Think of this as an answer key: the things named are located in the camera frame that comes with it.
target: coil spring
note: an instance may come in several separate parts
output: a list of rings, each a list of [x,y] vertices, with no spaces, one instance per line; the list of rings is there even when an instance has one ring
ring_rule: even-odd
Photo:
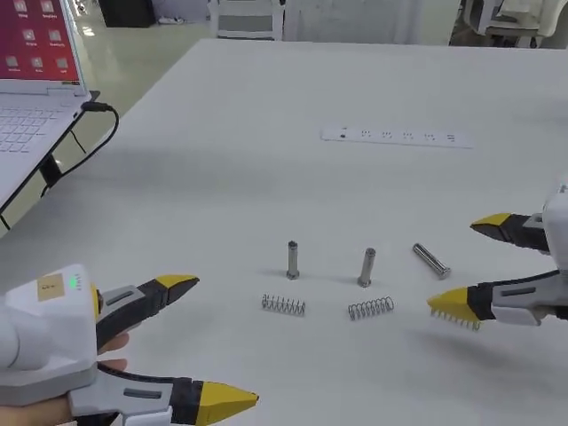
[[[365,317],[374,317],[394,310],[394,301],[390,296],[381,297],[375,300],[367,300],[360,304],[350,304],[347,312],[351,320],[359,320]]]
[[[442,311],[437,311],[435,309],[432,309],[430,311],[430,315],[432,317],[438,317],[442,320],[446,320],[448,322],[453,322],[454,324],[458,324],[460,327],[465,327],[468,328],[472,331],[479,331],[479,329],[481,328],[481,321],[467,321],[466,319],[459,319],[457,317],[454,317],[454,315],[451,315],[447,312],[442,312]]]
[[[264,295],[263,309],[303,317],[305,314],[305,302],[280,296]]]

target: metal rod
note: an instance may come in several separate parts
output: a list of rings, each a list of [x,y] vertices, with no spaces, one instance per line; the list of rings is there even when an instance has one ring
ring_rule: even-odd
[[[414,253],[427,264],[437,276],[443,280],[450,275],[452,271],[450,268],[441,263],[434,255],[432,255],[420,242],[412,246]]]
[[[375,263],[376,251],[374,248],[368,248],[365,251],[365,259],[363,260],[363,268],[361,274],[357,279],[357,283],[361,287],[369,287],[371,285],[371,272],[373,271],[373,264]]]
[[[289,280],[297,280],[300,276],[298,271],[298,243],[295,241],[288,243],[288,271],[286,276]]]

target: laptop screen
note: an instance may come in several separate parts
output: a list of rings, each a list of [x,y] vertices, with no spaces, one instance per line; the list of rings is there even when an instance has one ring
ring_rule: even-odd
[[[77,83],[59,0],[0,0],[0,79]]]

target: finger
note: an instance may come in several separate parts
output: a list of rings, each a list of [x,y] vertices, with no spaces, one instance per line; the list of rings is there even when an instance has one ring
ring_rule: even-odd
[[[119,371],[124,371],[126,366],[128,366],[126,359],[109,359],[107,361],[100,361],[100,363]]]
[[[103,353],[109,351],[118,351],[119,349],[122,349],[124,346],[126,346],[129,340],[130,336],[128,334],[118,335],[100,349],[99,355],[102,355]]]
[[[67,398],[50,399],[26,406],[22,409],[22,415],[22,422],[18,424],[65,424],[73,420]]]

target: power outlet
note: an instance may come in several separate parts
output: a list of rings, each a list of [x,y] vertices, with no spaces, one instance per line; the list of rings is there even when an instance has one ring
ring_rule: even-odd
[[[412,130],[370,130],[354,127],[329,127],[321,130],[323,140],[344,140],[372,144],[410,146],[437,146],[449,148],[473,148],[466,138],[456,133]]]

